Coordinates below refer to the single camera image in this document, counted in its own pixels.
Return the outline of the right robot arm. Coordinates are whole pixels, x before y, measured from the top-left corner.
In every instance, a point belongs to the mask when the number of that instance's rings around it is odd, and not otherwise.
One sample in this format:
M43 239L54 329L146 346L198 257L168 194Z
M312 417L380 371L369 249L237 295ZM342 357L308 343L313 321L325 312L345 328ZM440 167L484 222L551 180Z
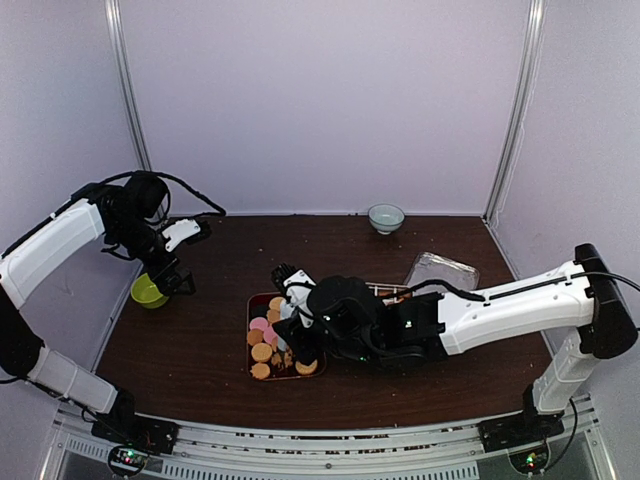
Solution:
M574 393L602 360L618 357L639 331L620 292L623 278L597 249L579 245L554 270L480 291L427 279L376 296L360 278L312 280L282 264L271 274L290 315L276 333L302 362L323 354L388 369L440 361L484 344L565 327L568 335L544 374L530 384L519 413L486 420L486 451L543 441L563 432Z

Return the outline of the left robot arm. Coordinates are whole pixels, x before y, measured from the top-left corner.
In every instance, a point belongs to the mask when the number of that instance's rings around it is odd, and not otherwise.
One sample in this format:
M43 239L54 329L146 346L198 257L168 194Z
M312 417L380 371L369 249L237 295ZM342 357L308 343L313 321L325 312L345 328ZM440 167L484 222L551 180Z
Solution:
M197 214L168 217L176 183L144 170L88 183L1 255L3 374L77 406L94 435L152 454L172 452L176 423L138 414L134 396L97 375L89 356L128 295L128 267L166 297L195 292L177 249L208 226Z

